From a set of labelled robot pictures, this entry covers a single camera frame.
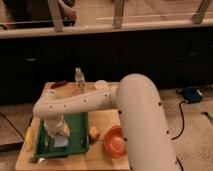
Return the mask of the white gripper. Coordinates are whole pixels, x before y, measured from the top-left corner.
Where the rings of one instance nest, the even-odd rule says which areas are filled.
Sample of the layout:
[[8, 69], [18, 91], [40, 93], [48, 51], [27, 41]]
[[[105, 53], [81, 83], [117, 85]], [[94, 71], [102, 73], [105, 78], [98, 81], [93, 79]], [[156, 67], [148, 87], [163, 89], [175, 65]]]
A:
[[45, 119], [44, 127], [51, 138], [55, 138], [57, 134], [65, 137], [70, 136], [70, 129], [63, 115]]

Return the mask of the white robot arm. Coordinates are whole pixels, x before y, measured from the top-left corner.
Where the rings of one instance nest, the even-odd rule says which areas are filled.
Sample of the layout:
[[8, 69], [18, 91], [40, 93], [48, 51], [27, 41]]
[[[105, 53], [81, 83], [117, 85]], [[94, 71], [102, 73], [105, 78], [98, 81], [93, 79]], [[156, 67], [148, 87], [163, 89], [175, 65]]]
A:
[[133, 171], [181, 171], [163, 105], [155, 84], [141, 74], [129, 74], [118, 84], [59, 99], [48, 90], [33, 114], [50, 119], [63, 114], [116, 109]]

